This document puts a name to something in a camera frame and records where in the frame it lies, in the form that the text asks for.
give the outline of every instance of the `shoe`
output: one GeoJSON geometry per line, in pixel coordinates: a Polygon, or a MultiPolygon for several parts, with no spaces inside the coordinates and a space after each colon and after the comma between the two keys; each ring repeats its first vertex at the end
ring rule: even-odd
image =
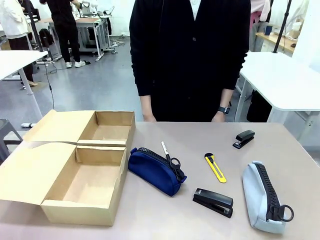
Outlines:
{"type": "Polygon", "coordinates": [[[72,63],[69,62],[69,61],[67,61],[67,62],[65,63],[65,66],[66,66],[67,69],[72,68],[72,63]]]}
{"type": "Polygon", "coordinates": [[[29,81],[29,80],[28,80],[28,83],[29,83],[29,86],[30,86],[30,87],[38,86],[38,83],[36,83],[36,82],[34,82],[34,81],[29,81]]]}
{"type": "Polygon", "coordinates": [[[85,62],[85,61],[75,61],[75,62],[74,62],[74,66],[75,66],[76,68],[80,68],[80,67],[82,67],[82,66],[84,66],[84,65],[86,65],[86,62],[85,62]]]}

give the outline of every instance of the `box lid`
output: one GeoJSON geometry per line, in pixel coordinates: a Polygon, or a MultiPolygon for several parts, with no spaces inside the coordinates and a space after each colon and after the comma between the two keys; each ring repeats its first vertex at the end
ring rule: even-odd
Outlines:
{"type": "Polygon", "coordinates": [[[27,142],[76,143],[94,114],[93,110],[51,110],[24,135],[23,139],[27,142]]]}
{"type": "Polygon", "coordinates": [[[0,166],[0,200],[40,205],[75,151],[59,142],[14,151],[0,166]]]}

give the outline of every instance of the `open cardboard box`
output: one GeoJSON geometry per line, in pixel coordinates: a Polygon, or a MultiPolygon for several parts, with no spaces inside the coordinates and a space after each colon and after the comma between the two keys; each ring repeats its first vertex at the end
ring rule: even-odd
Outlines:
{"type": "Polygon", "coordinates": [[[51,110],[23,139],[131,149],[135,128],[133,111],[51,110]]]}
{"type": "Polygon", "coordinates": [[[52,223],[112,226],[127,169],[124,147],[25,148],[0,166],[0,200],[40,205],[52,223]]]}

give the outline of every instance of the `yellow utility knife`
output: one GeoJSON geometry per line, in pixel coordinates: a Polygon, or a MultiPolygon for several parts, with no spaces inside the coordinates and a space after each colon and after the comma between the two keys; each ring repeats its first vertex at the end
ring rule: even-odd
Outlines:
{"type": "Polygon", "coordinates": [[[208,162],[210,168],[212,169],[212,171],[214,172],[216,178],[219,180],[220,183],[226,183],[227,179],[225,178],[224,174],[222,173],[222,171],[220,171],[220,168],[218,167],[218,165],[215,162],[214,159],[214,155],[212,153],[206,153],[204,155],[205,160],[208,162]]]}

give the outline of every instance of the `pencil case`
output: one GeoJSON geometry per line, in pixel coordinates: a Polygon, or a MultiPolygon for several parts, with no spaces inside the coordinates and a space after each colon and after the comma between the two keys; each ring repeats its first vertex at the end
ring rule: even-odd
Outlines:
{"type": "Polygon", "coordinates": [[[294,211],[288,205],[281,205],[265,166],[259,161],[253,161],[244,170],[242,182],[251,226],[265,232],[282,234],[286,223],[294,218],[294,211]],[[291,211],[289,219],[285,216],[285,208],[291,211]]]}
{"type": "Polygon", "coordinates": [[[144,147],[131,150],[128,169],[171,197],[187,178],[180,167],[173,169],[167,159],[144,147]]]}

